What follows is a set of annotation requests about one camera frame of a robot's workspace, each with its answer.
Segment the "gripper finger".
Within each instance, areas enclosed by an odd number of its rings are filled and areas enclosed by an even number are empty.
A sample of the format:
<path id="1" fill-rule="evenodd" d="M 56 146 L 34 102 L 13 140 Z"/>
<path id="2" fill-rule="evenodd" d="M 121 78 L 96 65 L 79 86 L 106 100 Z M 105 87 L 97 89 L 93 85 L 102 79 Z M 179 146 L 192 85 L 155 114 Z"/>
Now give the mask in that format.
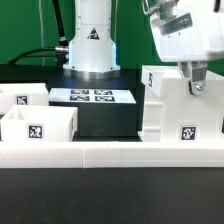
<path id="1" fill-rule="evenodd" d="M 179 70 L 184 78 L 188 78 L 189 92 L 192 95 L 201 95 L 206 90 L 206 61 L 180 62 Z"/>

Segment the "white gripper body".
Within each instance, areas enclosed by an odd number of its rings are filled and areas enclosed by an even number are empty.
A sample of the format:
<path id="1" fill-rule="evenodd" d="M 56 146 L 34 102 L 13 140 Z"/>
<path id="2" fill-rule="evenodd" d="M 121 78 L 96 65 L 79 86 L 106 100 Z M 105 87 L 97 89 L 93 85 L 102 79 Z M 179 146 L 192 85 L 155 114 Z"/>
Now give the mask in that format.
<path id="1" fill-rule="evenodd" d="M 224 0 L 142 0 L 162 62 L 224 58 Z"/>

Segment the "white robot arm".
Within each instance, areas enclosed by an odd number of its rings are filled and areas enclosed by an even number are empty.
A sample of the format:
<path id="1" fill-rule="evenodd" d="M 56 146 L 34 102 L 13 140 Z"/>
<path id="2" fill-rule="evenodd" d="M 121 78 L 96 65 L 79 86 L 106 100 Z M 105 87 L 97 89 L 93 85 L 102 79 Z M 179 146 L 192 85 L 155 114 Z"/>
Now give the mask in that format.
<path id="1" fill-rule="evenodd" d="M 75 36 L 64 71 L 94 76 L 117 70 L 111 0 L 75 0 Z M 224 0 L 142 0 L 158 56 L 176 62 L 193 95 L 205 92 L 207 63 L 224 58 Z"/>

